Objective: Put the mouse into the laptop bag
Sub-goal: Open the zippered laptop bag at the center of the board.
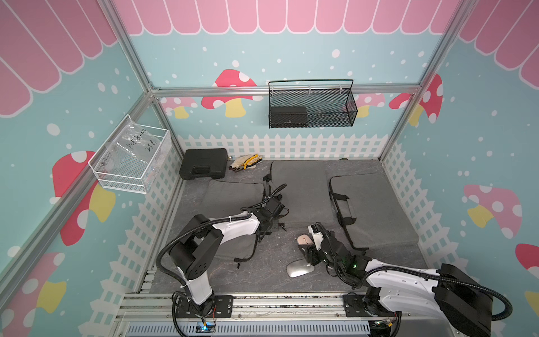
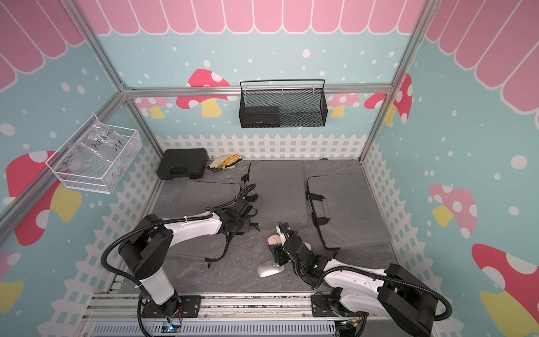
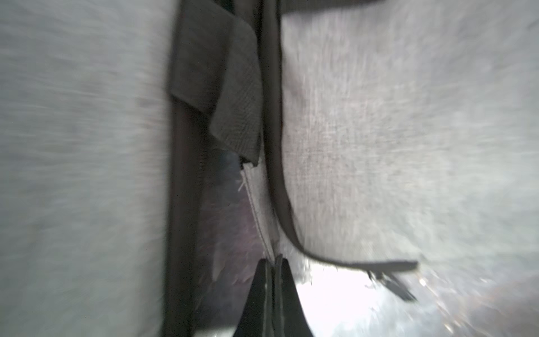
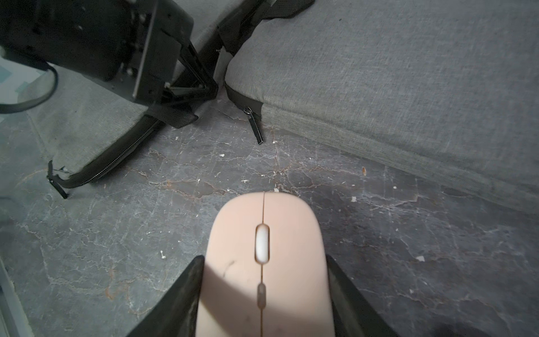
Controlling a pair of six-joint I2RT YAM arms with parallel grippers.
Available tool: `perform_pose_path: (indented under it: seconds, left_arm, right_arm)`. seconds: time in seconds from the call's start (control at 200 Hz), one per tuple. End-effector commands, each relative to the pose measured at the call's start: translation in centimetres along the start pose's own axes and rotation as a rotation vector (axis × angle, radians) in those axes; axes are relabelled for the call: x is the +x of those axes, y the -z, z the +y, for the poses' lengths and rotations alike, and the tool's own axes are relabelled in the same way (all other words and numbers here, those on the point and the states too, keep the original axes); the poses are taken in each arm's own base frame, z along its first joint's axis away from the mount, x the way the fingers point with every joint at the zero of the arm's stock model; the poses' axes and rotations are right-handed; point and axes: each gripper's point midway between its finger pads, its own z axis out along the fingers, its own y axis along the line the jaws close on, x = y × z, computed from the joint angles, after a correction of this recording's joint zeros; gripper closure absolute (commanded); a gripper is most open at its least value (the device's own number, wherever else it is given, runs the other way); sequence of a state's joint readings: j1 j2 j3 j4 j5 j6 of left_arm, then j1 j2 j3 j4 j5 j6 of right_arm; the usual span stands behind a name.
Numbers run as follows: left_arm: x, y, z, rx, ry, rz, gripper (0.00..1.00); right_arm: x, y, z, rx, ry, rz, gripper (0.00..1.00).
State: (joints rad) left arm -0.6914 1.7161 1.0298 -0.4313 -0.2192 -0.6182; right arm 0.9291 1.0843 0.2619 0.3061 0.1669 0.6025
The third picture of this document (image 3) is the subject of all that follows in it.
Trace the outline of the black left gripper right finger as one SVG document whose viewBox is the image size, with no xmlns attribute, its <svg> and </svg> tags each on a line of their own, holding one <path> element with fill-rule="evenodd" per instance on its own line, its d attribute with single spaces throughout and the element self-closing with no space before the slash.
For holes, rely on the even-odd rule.
<svg viewBox="0 0 539 337">
<path fill-rule="evenodd" d="M 314 336 L 305 318 L 289 261 L 283 255 L 275 260 L 273 303 L 275 336 Z"/>
</svg>

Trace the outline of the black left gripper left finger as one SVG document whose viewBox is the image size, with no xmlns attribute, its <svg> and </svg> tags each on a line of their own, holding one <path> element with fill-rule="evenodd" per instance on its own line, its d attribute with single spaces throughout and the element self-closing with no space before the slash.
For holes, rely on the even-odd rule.
<svg viewBox="0 0 539 337">
<path fill-rule="evenodd" d="M 233 337 L 271 337 L 274 335 L 273 289 L 272 264 L 265 258 L 260 259 Z"/>
</svg>

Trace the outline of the grey laptop bag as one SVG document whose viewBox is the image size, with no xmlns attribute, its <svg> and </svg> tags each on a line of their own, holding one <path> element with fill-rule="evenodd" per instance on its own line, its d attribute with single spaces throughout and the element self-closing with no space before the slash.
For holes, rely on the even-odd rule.
<svg viewBox="0 0 539 337">
<path fill-rule="evenodd" d="M 538 251 L 537 1 L 281 1 L 265 20 L 269 256 L 365 270 Z"/>
<path fill-rule="evenodd" d="M 232 336 L 200 323 L 213 144 L 255 160 L 257 1 L 1 3 L 1 335 Z"/>
</svg>

